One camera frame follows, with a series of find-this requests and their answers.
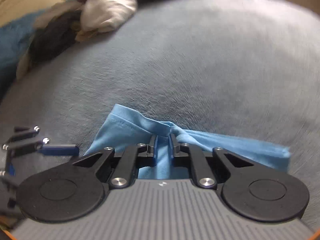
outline fuzzy gray surface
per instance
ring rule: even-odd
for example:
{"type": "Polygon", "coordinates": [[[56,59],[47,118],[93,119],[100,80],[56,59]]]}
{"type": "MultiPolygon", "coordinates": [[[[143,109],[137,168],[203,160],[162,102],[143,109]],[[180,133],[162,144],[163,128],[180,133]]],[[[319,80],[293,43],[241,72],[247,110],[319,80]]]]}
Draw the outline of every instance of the fuzzy gray surface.
{"type": "MultiPolygon", "coordinates": [[[[184,128],[289,146],[320,226],[320,21],[281,0],[171,0],[140,9],[116,33],[77,44],[15,83],[0,139],[38,125],[53,143],[89,147],[114,104],[184,128]]],[[[30,155],[22,171],[61,158],[30,155]]]]}

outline silver bolt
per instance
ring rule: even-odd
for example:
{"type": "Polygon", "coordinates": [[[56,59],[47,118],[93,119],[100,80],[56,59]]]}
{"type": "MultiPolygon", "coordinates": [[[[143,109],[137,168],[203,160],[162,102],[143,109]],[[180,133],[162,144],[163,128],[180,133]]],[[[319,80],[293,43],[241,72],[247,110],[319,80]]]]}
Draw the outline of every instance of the silver bolt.
{"type": "Polygon", "coordinates": [[[44,138],[44,139],[42,140],[42,142],[43,142],[44,144],[47,144],[47,143],[50,142],[50,139],[49,139],[48,137],[46,137],[46,138],[44,138]]]}
{"type": "Polygon", "coordinates": [[[208,187],[208,186],[212,186],[214,184],[214,180],[211,178],[202,178],[199,180],[199,183],[202,186],[208,187]]]}
{"type": "Polygon", "coordinates": [[[127,180],[124,178],[114,178],[111,180],[111,183],[115,186],[123,186],[127,184],[127,180]]]}

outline crumpled white fabric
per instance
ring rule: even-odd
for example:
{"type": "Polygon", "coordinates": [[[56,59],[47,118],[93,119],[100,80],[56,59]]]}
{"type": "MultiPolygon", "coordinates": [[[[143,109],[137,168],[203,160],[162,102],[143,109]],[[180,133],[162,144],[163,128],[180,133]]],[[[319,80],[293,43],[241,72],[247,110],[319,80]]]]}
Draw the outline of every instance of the crumpled white fabric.
{"type": "Polygon", "coordinates": [[[110,32],[126,22],[138,8],[137,0],[87,0],[80,17],[84,31],[110,32]]]}

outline orange edge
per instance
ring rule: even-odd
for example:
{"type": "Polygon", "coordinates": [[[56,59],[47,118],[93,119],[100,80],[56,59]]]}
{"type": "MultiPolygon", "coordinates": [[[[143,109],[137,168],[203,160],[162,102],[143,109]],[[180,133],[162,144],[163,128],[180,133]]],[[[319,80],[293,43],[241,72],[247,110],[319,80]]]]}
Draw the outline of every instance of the orange edge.
{"type": "Polygon", "coordinates": [[[5,233],[7,236],[9,236],[10,239],[12,239],[12,240],[17,240],[17,238],[15,238],[13,235],[11,235],[11,234],[9,233],[9,231],[7,231],[7,230],[3,230],[3,231],[4,231],[4,233],[5,233]]]}
{"type": "Polygon", "coordinates": [[[320,229],[316,231],[316,233],[311,236],[308,240],[319,240],[320,239],[320,229]]]}

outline ribbed plastic surface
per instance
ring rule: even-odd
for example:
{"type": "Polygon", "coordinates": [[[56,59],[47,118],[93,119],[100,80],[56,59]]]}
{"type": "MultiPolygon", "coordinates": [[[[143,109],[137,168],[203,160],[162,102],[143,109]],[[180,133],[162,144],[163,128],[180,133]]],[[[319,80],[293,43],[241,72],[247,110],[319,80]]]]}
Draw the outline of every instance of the ribbed plastic surface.
{"type": "Polygon", "coordinates": [[[27,219],[18,240],[303,240],[313,232],[300,220],[258,223],[230,211],[215,191],[184,180],[136,180],[113,190],[89,215],[62,224],[27,219]]]}

